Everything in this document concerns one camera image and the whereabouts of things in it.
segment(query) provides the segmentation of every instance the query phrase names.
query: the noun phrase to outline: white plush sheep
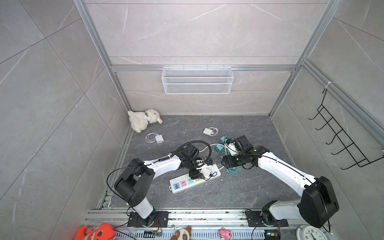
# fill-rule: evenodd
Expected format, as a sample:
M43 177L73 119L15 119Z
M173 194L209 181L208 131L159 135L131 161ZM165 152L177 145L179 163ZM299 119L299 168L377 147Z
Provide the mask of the white plush sheep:
M155 109L148 109L145 112L132 112L128 111L129 121L131 122L131 128L138 133L141 133L147 128L148 123L159 122L163 123L160 118L160 114Z

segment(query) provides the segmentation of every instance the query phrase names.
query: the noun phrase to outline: stuffed animal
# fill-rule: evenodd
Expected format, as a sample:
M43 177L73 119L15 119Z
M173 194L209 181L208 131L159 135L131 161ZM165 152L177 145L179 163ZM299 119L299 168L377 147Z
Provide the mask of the stuffed animal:
M128 111L128 115L129 121L131 122L131 128L138 133L141 133L141 131L146 129L149 123L163 123L159 112L155 109L148 109L145 112Z
M95 230L88 228L88 226L82 226L77 230L74 240L108 240L114 238L116 233L113 227L107 223L102 223Z
M186 227L181 228L175 232L175 235L171 237L170 240L190 240L192 236L192 228Z
M222 227L218 233L220 234L221 239L232 240L232 235L233 235L232 231L228 231L227 229Z

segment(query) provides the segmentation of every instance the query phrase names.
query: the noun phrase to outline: white clock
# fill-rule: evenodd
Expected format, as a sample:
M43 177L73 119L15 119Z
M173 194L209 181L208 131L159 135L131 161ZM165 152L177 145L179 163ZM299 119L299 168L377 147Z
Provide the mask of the white clock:
M317 227L303 225L297 228L297 240L327 240L328 238Z

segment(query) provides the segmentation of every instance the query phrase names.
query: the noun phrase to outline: wire basket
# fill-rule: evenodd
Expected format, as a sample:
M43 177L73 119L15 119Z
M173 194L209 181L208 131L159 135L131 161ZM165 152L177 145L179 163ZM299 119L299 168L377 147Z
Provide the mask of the wire basket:
M161 75L166 94L223 94L231 91L230 67L168 67Z

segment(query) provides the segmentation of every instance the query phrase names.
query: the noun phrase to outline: pink plush toy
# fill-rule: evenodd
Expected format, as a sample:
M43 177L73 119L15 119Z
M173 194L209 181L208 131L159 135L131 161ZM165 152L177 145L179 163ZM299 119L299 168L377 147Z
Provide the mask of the pink plush toy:
M228 231L225 228L221 228L221 230L218 232L220 234L221 239L229 239L232 240L232 231Z

